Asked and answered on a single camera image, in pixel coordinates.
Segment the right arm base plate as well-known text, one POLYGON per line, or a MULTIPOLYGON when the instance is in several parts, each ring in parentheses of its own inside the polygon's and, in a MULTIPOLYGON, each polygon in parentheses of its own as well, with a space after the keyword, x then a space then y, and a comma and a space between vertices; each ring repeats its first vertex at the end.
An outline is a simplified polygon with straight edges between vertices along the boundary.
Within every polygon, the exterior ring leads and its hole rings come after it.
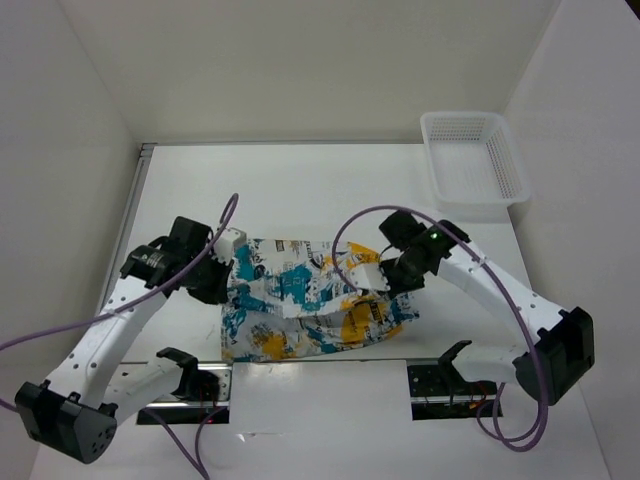
POLYGON ((413 421, 490 417, 497 393, 493 382, 450 387, 435 361, 406 366, 413 421))

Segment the printed white shorts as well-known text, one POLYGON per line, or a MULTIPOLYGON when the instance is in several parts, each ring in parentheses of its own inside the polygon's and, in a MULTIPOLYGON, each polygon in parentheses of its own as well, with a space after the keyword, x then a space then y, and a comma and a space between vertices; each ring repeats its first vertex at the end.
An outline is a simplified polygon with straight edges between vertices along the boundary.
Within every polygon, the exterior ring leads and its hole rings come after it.
POLYGON ((412 297, 358 293, 341 278, 379 257, 353 242, 248 240, 235 252, 221 308, 223 361, 301 359, 397 335, 420 315, 412 297))

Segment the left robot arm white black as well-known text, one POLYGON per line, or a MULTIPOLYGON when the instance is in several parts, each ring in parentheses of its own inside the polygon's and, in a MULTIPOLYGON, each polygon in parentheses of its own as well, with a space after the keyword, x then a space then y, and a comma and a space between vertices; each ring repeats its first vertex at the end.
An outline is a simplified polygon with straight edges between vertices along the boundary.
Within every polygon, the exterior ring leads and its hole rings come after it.
POLYGON ((197 301, 221 305, 244 232, 213 231, 175 219, 171 231, 134 249, 96 322, 67 358, 41 383, 24 383, 15 405, 28 436, 83 464, 104 454, 129 417, 165 396, 181 401, 198 394, 216 401, 218 377, 196 356, 164 347, 140 369, 118 370, 134 340, 170 295, 184 289, 197 301))

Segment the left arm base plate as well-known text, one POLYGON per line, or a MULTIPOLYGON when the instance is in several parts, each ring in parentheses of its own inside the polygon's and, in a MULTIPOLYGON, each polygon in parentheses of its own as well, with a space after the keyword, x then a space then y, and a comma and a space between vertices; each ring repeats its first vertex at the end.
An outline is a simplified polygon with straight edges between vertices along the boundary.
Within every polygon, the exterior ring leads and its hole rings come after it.
POLYGON ((201 363, 199 375, 196 387, 186 397, 162 395, 137 414, 136 424, 159 425, 159 420, 163 420, 167 425, 198 425, 209 414, 212 417, 205 421, 206 424, 226 424, 229 421, 232 367, 201 363))

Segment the white plastic basket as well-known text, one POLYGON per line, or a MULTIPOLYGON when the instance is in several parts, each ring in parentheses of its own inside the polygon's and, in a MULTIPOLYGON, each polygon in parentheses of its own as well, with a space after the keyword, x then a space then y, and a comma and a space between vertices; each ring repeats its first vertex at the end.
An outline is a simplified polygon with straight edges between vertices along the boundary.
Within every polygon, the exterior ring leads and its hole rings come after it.
POLYGON ((427 112, 420 127, 440 211, 468 219, 489 218, 530 200, 524 162, 503 116, 427 112))

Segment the aluminium table edge rail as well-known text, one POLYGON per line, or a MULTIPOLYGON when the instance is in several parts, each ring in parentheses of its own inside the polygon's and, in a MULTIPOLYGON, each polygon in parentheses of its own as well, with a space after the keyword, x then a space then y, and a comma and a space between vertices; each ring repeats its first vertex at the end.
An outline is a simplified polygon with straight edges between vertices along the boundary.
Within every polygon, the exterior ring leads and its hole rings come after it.
POLYGON ((119 271, 126 255, 129 238, 135 222, 136 212, 144 189, 149 164, 156 146, 156 143, 144 143, 141 145, 136 170, 116 236, 116 242, 108 262, 108 269, 104 278, 99 300, 95 308, 96 316, 102 312, 103 307, 107 304, 115 282, 119 276, 119 271))

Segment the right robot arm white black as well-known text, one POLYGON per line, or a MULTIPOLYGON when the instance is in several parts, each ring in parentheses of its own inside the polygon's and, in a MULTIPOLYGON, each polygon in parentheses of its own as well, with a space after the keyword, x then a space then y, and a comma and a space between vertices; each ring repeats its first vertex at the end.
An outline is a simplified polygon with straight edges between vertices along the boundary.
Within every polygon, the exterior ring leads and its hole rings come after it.
POLYGON ((556 404, 595 363, 594 325, 580 307, 566 310, 491 261, 457 225, 427 227, 408 212, 379 227, 400 256, 381 264, 391 296, 424 288, 427 275, 465 292, 525 341, 524 348, 483 349, 459 341, 439 359, 440 385, 460 393, 475 381, 514 383, 531 398, 556 404))

